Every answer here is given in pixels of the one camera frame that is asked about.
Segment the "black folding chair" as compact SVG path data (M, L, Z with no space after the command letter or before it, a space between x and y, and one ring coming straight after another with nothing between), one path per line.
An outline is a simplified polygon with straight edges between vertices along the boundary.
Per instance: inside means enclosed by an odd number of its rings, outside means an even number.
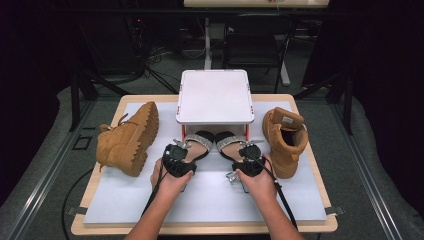
M281 70L293 20L284 14L245 13L231 17L224 26L224 69L266 68L277 70L274 92L282 82Z

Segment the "tan suede boot with label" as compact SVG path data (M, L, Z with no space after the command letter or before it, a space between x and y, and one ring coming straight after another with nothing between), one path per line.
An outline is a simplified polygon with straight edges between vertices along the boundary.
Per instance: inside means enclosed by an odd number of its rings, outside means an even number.
M293 177L297 171L300 155L308 143L304 118L275 107L264 115L262 132L270 146L276 176L283 179Z

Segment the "white two-tier shoe rack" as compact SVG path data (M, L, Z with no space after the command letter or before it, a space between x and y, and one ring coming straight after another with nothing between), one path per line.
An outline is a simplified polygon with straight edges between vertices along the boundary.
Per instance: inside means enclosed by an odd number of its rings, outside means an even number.
M182 138L188 127L240 127L250 138L254 108L245 70L185 70L181 76L176 121Z

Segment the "person's right hand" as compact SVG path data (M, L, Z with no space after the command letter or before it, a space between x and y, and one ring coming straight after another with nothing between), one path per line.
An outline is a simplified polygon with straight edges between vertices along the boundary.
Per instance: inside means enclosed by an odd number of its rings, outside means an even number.
M240 180L247 186L248 192L257 205L269 205L276 201L277 195L274 180L268 173L268 170L270 170L272 166L270 157L265 154L263 158L265 159L266 169L255 177L250 177L239 169L236 170Z

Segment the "black metal stand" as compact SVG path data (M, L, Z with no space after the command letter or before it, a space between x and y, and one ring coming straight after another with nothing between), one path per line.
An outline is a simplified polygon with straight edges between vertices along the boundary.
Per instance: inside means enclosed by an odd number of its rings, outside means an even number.
M128 91L114 85L100 75L85 68L76 68L73 71L73 75L70 80L72 110L72 124L70 131L74 131L81 120L79 94L83 93L89 101L95 101L99 97L99 93L95 89L94 83L99 83L120 96L129 95Z
M339 102L341 96L344 96L342 124L347 133L352 135L351 113L353 99L353 80L348 73L336 73L330 78L317 84L313 84L312 86L307 87L305 90L295 94L294 98L296 100L303 99L325 86L330 87L330 90L325 97L328 104L336 104Z

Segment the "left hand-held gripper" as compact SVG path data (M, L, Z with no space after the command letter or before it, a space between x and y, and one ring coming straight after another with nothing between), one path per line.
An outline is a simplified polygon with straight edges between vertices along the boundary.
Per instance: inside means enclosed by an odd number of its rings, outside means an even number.
M188 154L189 145L177 139L174 139L173 144L168 144L165 147L162 156L162 163L166 170L174 177L182 177L186 173L195 172L197 166L195 163L186 163L185 159Z

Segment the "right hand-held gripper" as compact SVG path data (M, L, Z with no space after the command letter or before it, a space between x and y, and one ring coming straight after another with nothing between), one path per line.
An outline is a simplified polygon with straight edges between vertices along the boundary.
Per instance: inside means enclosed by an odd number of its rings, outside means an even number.
M265 168L265 159L262 152L254 143L243 143L239 155L242 157L242 161L234 161L232 164L233 170L239 169L247 176L255 177Z

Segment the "white table mat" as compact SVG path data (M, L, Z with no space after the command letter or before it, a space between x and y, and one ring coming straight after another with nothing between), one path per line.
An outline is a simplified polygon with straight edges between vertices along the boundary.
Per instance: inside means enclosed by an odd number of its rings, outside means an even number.
M175 102L159 102L159 132L147 150L148 158L137 177L115 167L99 171L101 180L83 222L85 224L132 224L139 220L151 194L150 176L165 147L181 137ZM279 181L297 221L325 221L327 214L309 161L300 155L295 175ZM197 162L197 170L169 211L168 223L257 222L262 219L251 195L240 182L230 182L232 163L213 148Z

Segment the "black rhinestone strap sandal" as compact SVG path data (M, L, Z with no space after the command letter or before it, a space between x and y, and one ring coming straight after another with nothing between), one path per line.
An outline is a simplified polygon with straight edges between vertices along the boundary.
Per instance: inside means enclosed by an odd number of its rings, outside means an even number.
M182 162L195 172L196 161L205 158L214 143L214 135L208 131L197 131L194 134L189 134L183 141L183 148L187 151Z
M239 182L244 193L248 193L247 188L241 182L236 170L239 166L244 168L250 164L244 152L250 147L246 138L242 135L235 135L230 131L220 132L215 135L217 149L222 157L231 162L232 170L226 174L227 180L234 184Z

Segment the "person's left hand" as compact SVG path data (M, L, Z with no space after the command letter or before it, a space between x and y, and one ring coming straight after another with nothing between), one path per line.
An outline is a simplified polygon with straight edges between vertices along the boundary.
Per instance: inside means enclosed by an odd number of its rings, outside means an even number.
M162 166L162 161L157 160L154 166L153 173L150 177L152 187L159 185L156 199L160 201L173 202L191 180L194 173L189 171L182 177L174 177L170 175L167 170Z

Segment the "white desk with legs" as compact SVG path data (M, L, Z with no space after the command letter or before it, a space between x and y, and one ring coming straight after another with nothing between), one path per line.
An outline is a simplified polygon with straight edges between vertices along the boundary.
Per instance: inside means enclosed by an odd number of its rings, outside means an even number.
M270 8L286 9L325 9L330 0L183 0L184 7L191 8ZM205 63L204 69L210 70L212 65L211 37L209 17L205 20ZM290 79L285 63L279 73L283 86L290 86Z

